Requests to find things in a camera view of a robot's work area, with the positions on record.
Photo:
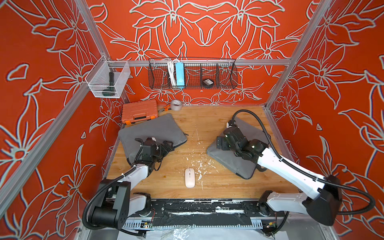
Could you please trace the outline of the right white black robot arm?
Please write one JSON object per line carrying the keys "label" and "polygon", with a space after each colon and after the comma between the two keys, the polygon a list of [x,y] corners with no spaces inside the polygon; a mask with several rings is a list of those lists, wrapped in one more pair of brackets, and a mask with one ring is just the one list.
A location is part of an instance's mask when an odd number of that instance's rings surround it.
{"label": "right white black robot arm", "polygon": [[[275,235],[284,226],[291,212],[308,215],[322,225],[332,226],[338,215],[359,215],[375,207],[376,201],[369,193],[341,185],[336,176],[325,177],[316,174],[281,156],[261,119],[254,112],[244,110],[244,113],[250,114],[259,122],[267,138],[266,143],[257,139],[248,140],[235,120],[240,113],[242,110],[233,114],[223,135],[217,137],[217,149],[231,151],[235,157],[252,162],[260,172],[271,170],[301,190],[300,194],[265,191],[259,198],[257,210],[261,215],[267,217],[277,212],[285,212],[281,224],[266,232],[267,236]],[[369,199],[369,203],[361,209],[341,211],[343,190],[360,194]]]}

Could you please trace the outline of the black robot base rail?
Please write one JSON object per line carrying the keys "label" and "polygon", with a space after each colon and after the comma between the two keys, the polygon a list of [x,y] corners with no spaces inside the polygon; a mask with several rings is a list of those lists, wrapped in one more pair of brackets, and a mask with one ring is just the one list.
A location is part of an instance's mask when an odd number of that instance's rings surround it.
{"label": "black robot base rail", "polygon": [[283,212],[263,216],[254,199],[153,199],[152,211],[130,216],[125,230],[167,230],[173,228],[228,228],[261,230],[284,218]]}

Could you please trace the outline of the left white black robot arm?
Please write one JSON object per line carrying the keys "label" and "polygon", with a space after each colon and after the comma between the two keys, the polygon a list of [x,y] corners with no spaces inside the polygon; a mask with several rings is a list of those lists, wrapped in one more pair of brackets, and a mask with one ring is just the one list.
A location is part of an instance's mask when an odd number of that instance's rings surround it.
{"label": "left white black robot arm", "polygon": [[131,168],[121,176],[101,181],[95,195],[86,204],[82,222],[89,230],[113,228],[128,235],[145,237],[144,232],[129,232],[123,229],[129,216],[133,214],[148,215],[152,212],[152,198],[147,193],[131,193],[131,190],[153,171],[158,171],[156,163],[175,150],[171,141],[157,142],[155,138],[140,143]]}

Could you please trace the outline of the grey laptop bag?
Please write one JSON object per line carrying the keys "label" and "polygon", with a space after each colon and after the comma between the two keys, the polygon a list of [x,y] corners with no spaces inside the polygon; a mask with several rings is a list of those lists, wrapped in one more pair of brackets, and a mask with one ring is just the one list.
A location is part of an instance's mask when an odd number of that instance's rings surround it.
{"label": "grey laptop bag", "polygon": [[186,135],[171,114],[124,128],[119,131],[118,137],[130,165],[134,163],[135,156],[140,149],[140,143],[135,139],[145,141],[147,138],[155,138],[160,143],[163,141],[172,142],[175,148],[187,142]]}
{"label": "grey laptop bag", "polygon": [[[257,129],[256,127],[246,123],[238,117],[235,118],[235,121],[242,133],[249,141],[257,139],[266,144],[268,143],[268,139],[262,130]],[[251,179],[255,170],[257,169],[255,163],[243,160],[241,157],[236,157],[231,150],[223,151],[218,149],[216,140],[214,140],[214,142],[208,147],[207,155],[226,167],[232,173],[245,180]]]}

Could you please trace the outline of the pink computer mouse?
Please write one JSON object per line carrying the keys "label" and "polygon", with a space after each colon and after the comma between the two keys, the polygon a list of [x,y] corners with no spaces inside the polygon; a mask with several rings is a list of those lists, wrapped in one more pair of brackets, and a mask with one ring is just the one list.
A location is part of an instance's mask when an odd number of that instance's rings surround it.
{"label": "pink computer mouse", "polygon": [[195,187],[195,184],[195,170],[193,168],[185,169],[185,186],[188,189],[191,189]]}

